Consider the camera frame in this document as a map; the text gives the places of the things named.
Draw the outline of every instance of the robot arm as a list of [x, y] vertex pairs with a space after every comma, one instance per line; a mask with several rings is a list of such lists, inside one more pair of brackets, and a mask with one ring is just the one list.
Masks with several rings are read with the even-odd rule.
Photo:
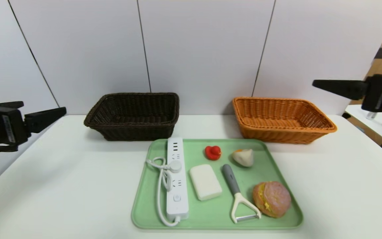
[[66, 114], [66, 108], [61, 107], [27, 114], [23, 121], [20, 107], [22, 101], [0, 103], [0, 152], [17, 151], [31, 133], [41, 132]]
[[314, 80], [312, 85], [351, 100], [363, 99], [362, 109], [382, 112], [382, 75], [380, 74], [368, 77], [365, 81]]

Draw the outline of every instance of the green tray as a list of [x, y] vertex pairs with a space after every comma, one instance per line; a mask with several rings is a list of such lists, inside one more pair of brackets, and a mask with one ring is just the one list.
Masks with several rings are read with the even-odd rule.
[[[180, 222], [176, 227], [166, 227], [158, 218], [156, 208], [156, 191], [159, 170], [144, 166], [138, 192], [132, 209], [133, 223], [142, 229], [200, 229], [200, 230], [285, 230], [294, 229], [303, 222], [303, 214], [282, 178], [275, 161], [269, 153], [266, 145], [256, 139], [184, 139], [185, 169], [187, 171], [189, 218]], [[217, 161], [211, 161], [204, 156], [204, 149], [208, 145], [218, 145], [222, 156]], [[148, 150], [147, 159], [158, 156], [166, 157], [167, 139], [154, 141]], [[254, 151], [254, 165], [244, 168], [232, 159], [232, 152], [238, 149], [251, 148]], [[200, 201], [194, 191], [189, 170], [197, 165], [209, 164], [212, 166], [217, 179], [222, 187], [219, 197]], [[287, 213], [279, 219], [262, 215], [261, 219], [252, 219], [234, 224], [230, 218], [232, 210], [233, 195], [222, 175], [221, 167], [229, 164], [237, 179], [241, 194], [253, 202], [253, 187], [263, 181], [279, 181], [291, 194], [291, 207]], [[166, 191], [162, 186], [161, 208], [166, 212]], [[240, 205], [236, 216], [255, 214], [245, 205]]]

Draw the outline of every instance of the power strip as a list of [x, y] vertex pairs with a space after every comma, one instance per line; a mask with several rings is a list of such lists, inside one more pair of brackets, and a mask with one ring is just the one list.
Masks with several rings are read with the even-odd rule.
[[175, 160], [181, 163], [181, 170], [178, 173], [171, 173], [172, 189], [167, 192], [166, 212], [167, 218], [173, 221], [179, 216], [182, 219], [188, 218], [188, 192], [187, 175], [184, 160], [184, 145], [182, 138], [169, 138], [167, 140], [167, 164]]

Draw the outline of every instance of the white cable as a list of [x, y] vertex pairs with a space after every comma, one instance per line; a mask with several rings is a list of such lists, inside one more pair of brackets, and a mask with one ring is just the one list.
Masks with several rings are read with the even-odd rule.
[[[154, 162], [158, 159], [161, 159], [162, 160], [162, 164], [161, 165], [157, 165], [155, 164]], [[157, 186], [157, 212], [159, 213], [159, 218], [160, 220], [162, 220], [163, 224], [165, 224], [166, 226], [168, 227], [174, 227], [176, 225], [179, 224], [179, 222], [181, 221], [181, 218], [179, 216], [175, 217], [175, 221], [172, 223], [172, 222], [168, 222], [164, 215], [162, 214], [162, 210], [161, 210], [161, 207], [160, 207], [160, 189], [161, 189], [161, 184], [162, 184], [162, 178], [163, 178], [163, 184], [166, 188], [167, 191], [170, 191], [172, 189], [172, 179], [171, 179], [171, 176], [170, 176], [170, 173], [168, 170], [172, 170], [172, 168], [170, 167], [170, 165], [166, 165], [166, 159], [164, 157], [155, 157], [153, 160], [149, 160], [147, 159], [147, 163], [155, 168], [158, 168], [160, 169], [160, 174], [159, 174], [159, 182], [158, 182], [158, 186]], [[173, 170], [174, 171], [180, 171], [180, 168], [181, 168], [181, 165], [179, 164], [178, 165], [173, 165]]]

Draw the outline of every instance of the gray peeler handle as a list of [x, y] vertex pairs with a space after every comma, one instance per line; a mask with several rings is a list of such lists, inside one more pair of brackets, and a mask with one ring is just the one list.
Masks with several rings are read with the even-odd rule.
[[238, 187], [237, 180], [235, 179], [234, 172], [232, 172], [231, 166], [229, 164], [225, 164], [222, 166], [222, 173], [225, 177], [226, 183], [228, 183], [229, 189], [233, 195], [240, 192], [240, 188]]

